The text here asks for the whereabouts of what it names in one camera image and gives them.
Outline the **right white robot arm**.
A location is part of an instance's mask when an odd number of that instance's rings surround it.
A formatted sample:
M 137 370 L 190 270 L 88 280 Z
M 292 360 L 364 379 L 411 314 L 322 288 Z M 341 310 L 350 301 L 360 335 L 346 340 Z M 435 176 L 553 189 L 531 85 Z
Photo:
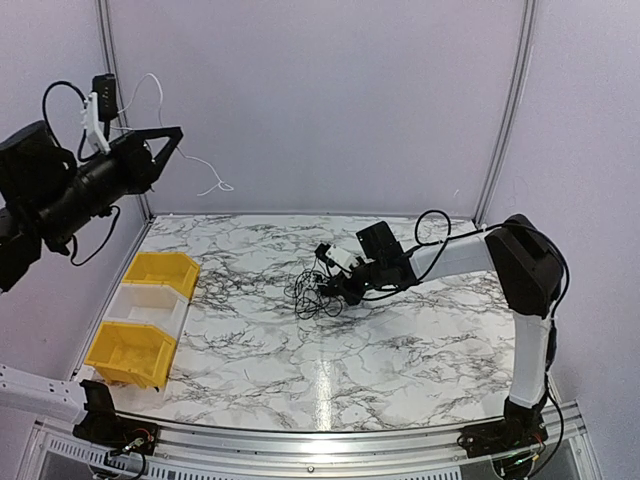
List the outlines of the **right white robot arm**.
M 557 246 L 529 219 L 516 214 L 500 224 L 441 241 L 417 241 L 404 249 L 385 221 L 357 234 L 362 250 L 354 255 L 321 243 L 315 257 L 331 269 L 320 288 L 350 306 L 391 298 L 424 282 L 493 271 L 515 322 L 512 384 L 505 419 L 495 438 L 515 448 L 534 431 L 533 417 L 549 398 L 549 370 L 557 351 L 556 313 L 570 284 L 568 263 Z

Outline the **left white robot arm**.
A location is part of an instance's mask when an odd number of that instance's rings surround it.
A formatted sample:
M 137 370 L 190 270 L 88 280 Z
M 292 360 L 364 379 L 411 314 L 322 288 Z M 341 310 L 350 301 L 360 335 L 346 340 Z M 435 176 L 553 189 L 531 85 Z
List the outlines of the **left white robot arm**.
M 1 290 L 9 292 L 48 249 L 68 244 L 92 218 L 159 179 L 183 138 L 178 126 L 132 130 L 84 164 L 36 121 L 1 144 Z

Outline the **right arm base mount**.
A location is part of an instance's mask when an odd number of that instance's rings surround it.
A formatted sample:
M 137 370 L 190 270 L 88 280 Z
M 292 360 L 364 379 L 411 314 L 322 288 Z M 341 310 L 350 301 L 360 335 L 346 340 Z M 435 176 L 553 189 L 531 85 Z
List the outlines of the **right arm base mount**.
M 469 458 L 504 453 L 545 442 L 548 433 L 542 417 L 548 395 L 531 408 L 504 401 L 503 417 L 463 427 L 457 439 Z

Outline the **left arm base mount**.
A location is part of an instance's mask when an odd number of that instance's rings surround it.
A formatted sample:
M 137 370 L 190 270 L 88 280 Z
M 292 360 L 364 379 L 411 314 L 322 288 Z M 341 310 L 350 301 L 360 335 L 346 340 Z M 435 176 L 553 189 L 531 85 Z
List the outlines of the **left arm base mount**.
M 85 393 L 84 416 L 73 427 L 74 437 L 111 448 L 117 454 L 154 453 L 159 432 L 157 424 L 118 415 L 105 384 L 82 380 L 80 386 Z

